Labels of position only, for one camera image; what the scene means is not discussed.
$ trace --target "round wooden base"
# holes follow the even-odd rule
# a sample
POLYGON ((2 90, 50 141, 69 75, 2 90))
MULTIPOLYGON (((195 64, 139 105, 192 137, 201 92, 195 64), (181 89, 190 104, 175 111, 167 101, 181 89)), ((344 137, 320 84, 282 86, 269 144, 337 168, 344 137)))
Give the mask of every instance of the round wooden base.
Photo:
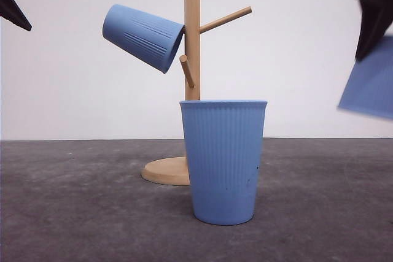
POLYGON ((144 179, 159 184, 190 185, 189 169, 184 156, 150 162, 141 175, 144 179))

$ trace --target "wooden stand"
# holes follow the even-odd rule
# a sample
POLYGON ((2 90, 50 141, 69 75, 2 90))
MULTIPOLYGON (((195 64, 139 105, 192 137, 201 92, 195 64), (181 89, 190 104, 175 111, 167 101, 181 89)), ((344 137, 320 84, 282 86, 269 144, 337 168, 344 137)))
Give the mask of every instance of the wooden stand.
MULTIPOLYGON (((201 33, 251 13, 251 7, 231 13, 226 17, 200 26, 200 0, 184 0, 185 55, 180 62, 185 75, 185 99, 201 99, 200 50, 201 33)), ((148 181, 167 185, 190 185, 186 157, 167 158, 148 163, 141 173, 148 181)))

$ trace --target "concrete floor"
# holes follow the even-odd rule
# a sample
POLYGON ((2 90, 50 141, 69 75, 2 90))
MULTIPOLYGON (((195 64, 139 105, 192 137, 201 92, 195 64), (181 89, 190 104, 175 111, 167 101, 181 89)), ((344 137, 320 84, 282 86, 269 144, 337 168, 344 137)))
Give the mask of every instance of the concrete floor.
POLYGON ((147 182, 183 141, 1 142, 3 262, 393 261, 393 139, 265 139, 255 216, 147 182))

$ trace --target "blurry blue cup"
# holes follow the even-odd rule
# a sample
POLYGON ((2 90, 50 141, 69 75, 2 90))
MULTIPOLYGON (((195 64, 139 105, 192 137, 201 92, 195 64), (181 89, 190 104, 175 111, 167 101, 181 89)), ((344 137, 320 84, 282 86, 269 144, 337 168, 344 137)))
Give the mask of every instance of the blurry blue cup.
POLYGON ((183 27, 156 15, 115 4, 106 15, 103 36, 165 74, 179 48, 183 27))
POLYGON ((217 225, 254 214, 266 101, 181 101, 196 218, 217 225))

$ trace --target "black object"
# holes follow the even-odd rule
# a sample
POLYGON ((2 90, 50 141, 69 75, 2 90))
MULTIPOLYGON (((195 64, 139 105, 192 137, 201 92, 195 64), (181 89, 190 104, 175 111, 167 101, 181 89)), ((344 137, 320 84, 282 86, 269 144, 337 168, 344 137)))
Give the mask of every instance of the black object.
POLYGON ((31 24, 14 0, 0 0, 0 16, 27 31, 31 30, 31 24))
POLYGON ((359 0, 362 27, 357 44, 356 59, 362 60, 384 36, 393 22, 393 0, 359 0))

